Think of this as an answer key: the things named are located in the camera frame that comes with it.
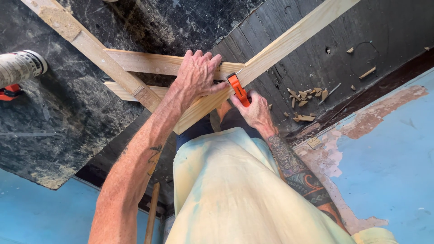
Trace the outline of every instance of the hand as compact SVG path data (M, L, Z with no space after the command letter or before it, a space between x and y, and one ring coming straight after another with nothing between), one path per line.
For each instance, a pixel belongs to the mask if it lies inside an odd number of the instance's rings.
M255 90L250 90L247 96L250 96L252 99L248 107L244 107L235 95L231 95L230 100L240 111L247 124L257 129L264 139L277 134L278 131L277 128L273 126L267 100Z
M219 92L229 86L228 82L218 85L213 82L214 71L220 62L220 54L213 57L210 52L203 55L201 50L197 50L193 55L193 52L188 50L172 85L187 89L192 93L192 99Z

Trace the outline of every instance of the glue bottle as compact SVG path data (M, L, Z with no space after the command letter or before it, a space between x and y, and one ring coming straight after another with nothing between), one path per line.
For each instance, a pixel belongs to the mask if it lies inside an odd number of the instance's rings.
M30 50L0 55L0 89L47 71L45 59Z

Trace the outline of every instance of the orange clamp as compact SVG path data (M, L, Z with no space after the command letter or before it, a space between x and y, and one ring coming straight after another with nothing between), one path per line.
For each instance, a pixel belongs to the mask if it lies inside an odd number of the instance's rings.
M237 75L235 73L232 73L232 74L228 75L227 80L232 85L232 87L235 91L235 94L237 95L237 97L241 101L241 103L244 105L244 107L250 106L250 102L247 98L247 92L241 86Z

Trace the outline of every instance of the hairy arm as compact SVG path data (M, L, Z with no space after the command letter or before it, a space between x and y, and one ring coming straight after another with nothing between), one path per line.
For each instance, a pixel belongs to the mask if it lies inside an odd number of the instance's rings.
M279 131L271 120L267 100L256 91L249 94L252 103L247 108L241 105L237 97L231 96L230 99L246 122L266 140L288 185L347 231L327 190L286 141L279 137Z
M196 96L228 86L213 85L221 56L187 51L178 77L146 123L132 138L108 174L96 202L90 244L136 243L138 203L178 119Z

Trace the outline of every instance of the blue wall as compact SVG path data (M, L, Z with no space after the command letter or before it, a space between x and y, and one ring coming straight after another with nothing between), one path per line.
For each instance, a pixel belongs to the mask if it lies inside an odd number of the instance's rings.
M342 174L331 178L357 218L387 219L382 227L400 244L433 243L434 237L434 69L397 91L417 85L428 94L399 106L360 138L338 139Z
M0 243L85 244L99 191L75 179L51 191L0 169ZM148 214L137 215L137 243L145 239ZM155 220L153 244L162 241Z

